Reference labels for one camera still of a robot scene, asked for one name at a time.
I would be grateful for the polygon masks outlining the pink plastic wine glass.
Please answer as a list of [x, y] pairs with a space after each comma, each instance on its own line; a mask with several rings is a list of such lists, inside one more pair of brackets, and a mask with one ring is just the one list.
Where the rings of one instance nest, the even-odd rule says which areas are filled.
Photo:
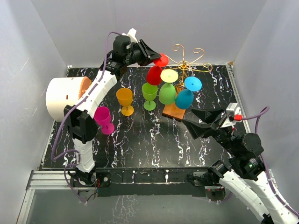
[[94, 119], [96, 123], [101, 126], [101, 131], [103, 134], [110, 135], [114, 132], [111, 113], [107, 107], [98, 107], [95, 111]]

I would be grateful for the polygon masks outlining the green wine glass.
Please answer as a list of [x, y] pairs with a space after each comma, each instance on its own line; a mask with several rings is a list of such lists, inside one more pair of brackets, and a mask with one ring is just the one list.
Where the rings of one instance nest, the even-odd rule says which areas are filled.
[[158, 87], [156, 85], [151, 85], [149, 83], [145, 83], [142, 86], [142, 95], [145, 99], [143, 107], [147, 111], [152, 111], [156, 107], [156, 103], [154, 102], [157, 97]]
[[175, 101], [176, 90], [173, 83], [177, 81], [178, 73], [172, 69], [164, 69], [160, 77], [164, 84], [159, 91], [159, 101], [164, 105], [170, 105]]

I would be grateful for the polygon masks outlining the green wine glass front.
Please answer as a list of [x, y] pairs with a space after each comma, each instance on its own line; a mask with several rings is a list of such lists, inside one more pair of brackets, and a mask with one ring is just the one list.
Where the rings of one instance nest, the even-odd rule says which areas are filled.
[[164, 84], [159, 91], [159, 101], [164, 105], [170, 105], [175, 101], [176, 90], [173, 83], [177, 81], [178, 73], [172, 69], [164, 69], [160, 77]]

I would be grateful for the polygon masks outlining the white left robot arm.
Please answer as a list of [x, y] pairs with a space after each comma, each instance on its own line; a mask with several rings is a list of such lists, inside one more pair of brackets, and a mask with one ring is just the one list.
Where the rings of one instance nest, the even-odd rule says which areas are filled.
[[137, 40], [135, 33], [136, 30], [131, 28], [126, 34], [117, 34], [113, 49], [106, 52], [104, 62], [91, 86], [75, 105], [66, 105], [64, 108], [62, 123], [67, 126], [77, 156], [72, 178], [86, 186], [94, 185], [97, 179], [93, 159], [93, 139], [98, 132], [93, 118], [96, 109], [129, 65], [136, 63], [146, 66], [161, 57], [142, 39]]

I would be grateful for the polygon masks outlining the red plastic wine glass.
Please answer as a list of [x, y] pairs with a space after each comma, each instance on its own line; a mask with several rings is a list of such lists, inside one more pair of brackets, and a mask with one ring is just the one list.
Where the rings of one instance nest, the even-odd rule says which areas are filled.
[[158, 59], [154, 59], [153, 63], [155, 66], [151, 67], [148, 71], [148, 74], [146, 76], [146, 81], [150, 85], [159, 85], [162, 81], [161, 79], [161, 73], [162, 68], [167, 66], [169, 63], [169, 59], [165, 54], [161, 54], [161, 57]]

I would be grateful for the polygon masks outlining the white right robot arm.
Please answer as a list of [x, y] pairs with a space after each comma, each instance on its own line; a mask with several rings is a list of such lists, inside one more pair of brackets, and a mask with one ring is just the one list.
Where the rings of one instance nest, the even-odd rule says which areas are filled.
[[230, 155], [230, 165], [219, 160], [201, 176], [189, 175], [192, 184], [211, 184], [229, 189], [263, 224], [297, 224], [299, 214], [281, 196], [274, 186], [257, 133], [234, 135], [236, 123], [247, 120], [237, 103], [223, 109], [195, 109], [202, 122], [184, 119], [183, 123], [193, 139], [212, 137]]

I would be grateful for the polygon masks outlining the orange plastic wine glass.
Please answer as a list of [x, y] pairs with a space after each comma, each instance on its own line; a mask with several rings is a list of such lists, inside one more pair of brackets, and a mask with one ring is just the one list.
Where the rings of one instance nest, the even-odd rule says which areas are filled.
[[133, 93], [129, 88], [120, 88], [116, 92], [116, 97], [120, 105], [122, 106], [121, 113], [124, 116], [130, 116], [134, 112], [134, 108], [131, 106], [133, 102]]

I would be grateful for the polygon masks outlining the blue plastic wine glass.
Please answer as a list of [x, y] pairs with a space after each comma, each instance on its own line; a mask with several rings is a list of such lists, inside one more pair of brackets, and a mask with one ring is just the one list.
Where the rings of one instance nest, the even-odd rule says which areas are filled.
[[194, 100], [194, 92], [202, 88], [202, 82], [197, 77], [188, 77], [184, 82], [185, 88], [177, 95], [175, 105], [177, 108], [186, 110]]

